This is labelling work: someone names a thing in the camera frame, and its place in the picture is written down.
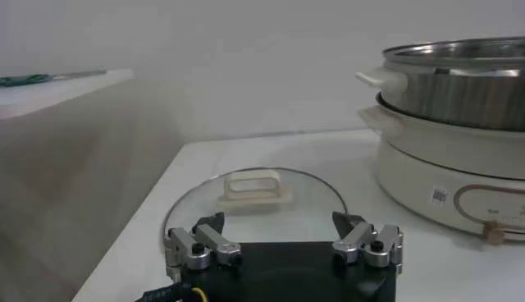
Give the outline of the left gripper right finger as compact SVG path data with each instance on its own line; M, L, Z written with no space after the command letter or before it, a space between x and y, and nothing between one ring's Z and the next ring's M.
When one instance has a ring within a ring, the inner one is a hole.
M372 268L392 265L403 271L404 233L398 226L384 225L377 230L359 215L333 212L332 221L339 239L332 244L333 254L344 265L359 259Z

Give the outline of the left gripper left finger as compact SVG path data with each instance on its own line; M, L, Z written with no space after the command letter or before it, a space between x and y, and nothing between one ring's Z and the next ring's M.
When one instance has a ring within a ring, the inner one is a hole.
M242 264L241 245L222 235L224 224L225 214L219 212L201 217L190 231L166 226L163 245L167 276L180 279L183 268L201 272L211 266L213 259L220 266L239 267Z

